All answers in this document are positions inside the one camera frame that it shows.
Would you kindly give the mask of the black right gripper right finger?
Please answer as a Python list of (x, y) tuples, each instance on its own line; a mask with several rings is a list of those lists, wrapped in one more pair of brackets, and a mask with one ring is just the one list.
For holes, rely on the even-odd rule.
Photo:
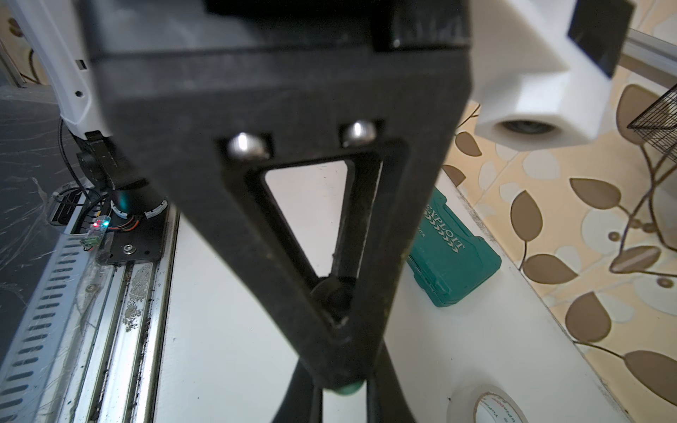
[(391, 356), (383, 345), (367, 383), (368, 423), (415, 423), (398, 381)]

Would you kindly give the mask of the green stamp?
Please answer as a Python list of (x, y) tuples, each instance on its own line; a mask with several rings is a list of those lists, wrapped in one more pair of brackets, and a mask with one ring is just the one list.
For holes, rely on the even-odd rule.
[(352, 382), (351, 384), (347, 384), (343, 387), (332, 389), (331, 392), (335, 393), (336, 395), (340, 396), (351, 396), (357, 393), (362, 386), (365, 384), (364, 380), (359, 380), (357, 382)]

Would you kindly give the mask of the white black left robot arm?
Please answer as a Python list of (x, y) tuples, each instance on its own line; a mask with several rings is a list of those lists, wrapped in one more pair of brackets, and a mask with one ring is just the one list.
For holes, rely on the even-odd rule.
[[(337, 390), (375, 376), (471, 91), (467, 1), (12, 1), (67, 127), (130, 162)], [(347, 166), (334, 312), (267, 181)]]

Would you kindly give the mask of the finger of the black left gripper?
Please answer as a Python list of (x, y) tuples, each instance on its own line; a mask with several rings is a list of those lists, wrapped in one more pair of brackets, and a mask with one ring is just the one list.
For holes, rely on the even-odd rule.
[(381, 160), (375, 155), (358, 155), (346, 164), (347, 179), (331, 276), (355, 280), (361, 268)]
[[(370, 376), (398, 279), (472, 89), (441, 68), (346, 51), (93, 67), (113, 139), (227, 262), (317, 383)], [(349, 316), (333, 323), (264, 184), (273, 169), (381, 160)]]

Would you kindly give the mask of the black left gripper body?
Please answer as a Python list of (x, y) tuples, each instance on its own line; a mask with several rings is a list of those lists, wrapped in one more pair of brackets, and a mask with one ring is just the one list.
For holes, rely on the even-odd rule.
[(468, 69), (467, 1), (77, 1), (93, 67), (346, 51)]

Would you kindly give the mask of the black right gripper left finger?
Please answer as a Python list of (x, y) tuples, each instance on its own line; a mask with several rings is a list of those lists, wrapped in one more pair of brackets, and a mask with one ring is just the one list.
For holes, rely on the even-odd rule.
[(273, 423), (321, 423), (323, 390), (317, 387), (308, 370), (298, 361)]

